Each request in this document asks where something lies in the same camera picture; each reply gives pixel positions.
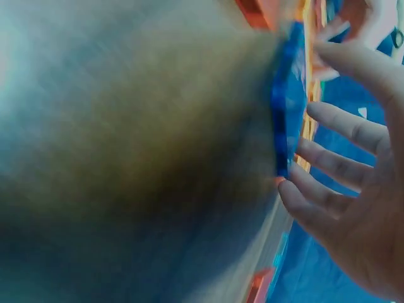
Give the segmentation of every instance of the orange object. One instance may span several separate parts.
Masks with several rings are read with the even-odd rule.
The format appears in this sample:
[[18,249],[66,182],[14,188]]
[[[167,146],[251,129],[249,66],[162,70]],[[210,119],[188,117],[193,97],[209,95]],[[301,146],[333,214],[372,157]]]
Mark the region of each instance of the orange object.
[[275,269],[263,270],[252,278],[246,303],[264,303],[275,274]]
[[235,0],[239,5],[241,12],[246,18],[248,24],[253,28],[266,29],[269,28],[268,22],[265,20],[263,12],[256,0]]

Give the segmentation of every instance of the fingernail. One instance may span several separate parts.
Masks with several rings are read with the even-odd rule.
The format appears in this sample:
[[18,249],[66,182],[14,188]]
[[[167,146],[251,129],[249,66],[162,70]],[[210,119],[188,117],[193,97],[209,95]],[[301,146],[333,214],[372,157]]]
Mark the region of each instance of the fingernail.
[[278,187],[283,181],[286,181],[284,177],[276,177],[275,178],[275,184]]

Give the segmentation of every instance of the palm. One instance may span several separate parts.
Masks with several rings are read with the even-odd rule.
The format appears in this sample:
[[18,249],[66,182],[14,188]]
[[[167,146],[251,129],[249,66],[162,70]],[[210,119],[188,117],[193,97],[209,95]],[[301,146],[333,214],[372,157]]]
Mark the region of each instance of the palm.
[[380,156],[374,171],[364,178],[359,197],[338,222],[337,245],[330,254],[360,286],[375,294],[390,294],[392,276],[399,277],[404,253],[402,200],[391,152]]

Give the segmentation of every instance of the blurry object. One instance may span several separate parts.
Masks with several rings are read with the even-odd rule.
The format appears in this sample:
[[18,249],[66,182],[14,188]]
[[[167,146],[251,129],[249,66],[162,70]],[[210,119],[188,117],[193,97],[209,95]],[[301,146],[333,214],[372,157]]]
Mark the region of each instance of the blurry object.
[[242,302],[291,224],[284,34],[234,0],[0,2],[0,302]]
[[397,0],[397,14],[398,14],[398,24],[392,33],[391,38],[393,39],[393,50],[391,52],[391,57],[398,63],[403,64],[404,58],[404,1]]

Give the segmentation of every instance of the blue plastic piece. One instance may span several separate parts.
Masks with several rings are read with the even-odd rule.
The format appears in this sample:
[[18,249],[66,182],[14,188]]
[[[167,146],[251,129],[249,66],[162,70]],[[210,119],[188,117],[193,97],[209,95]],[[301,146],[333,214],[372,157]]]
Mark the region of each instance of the blue plastic piece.
[[270,289],[268,290],[268,296],[266,298],[267,302],[269,302],[272,297],[272,294],[275,290],[275,285],[278,281],[278,278],[279,278],[279,275],[280,275],[280,272],[282,269],[283,262],[285,261],[287,247],[288,247],[288,240],[289,240],[289,234],[284,232],[282,234],[279,248],[278,248],[278,251],[276,252],[276,256],[275,256],[275,259],[273,260],[273,264],[272,264],[272,267],[275,268],[275,273],[273,275]]
[[305,53],[304,25],[295,22],[278,55],[280,62],[270,95],[276,173],[286,178],[299,142],[307,105]]

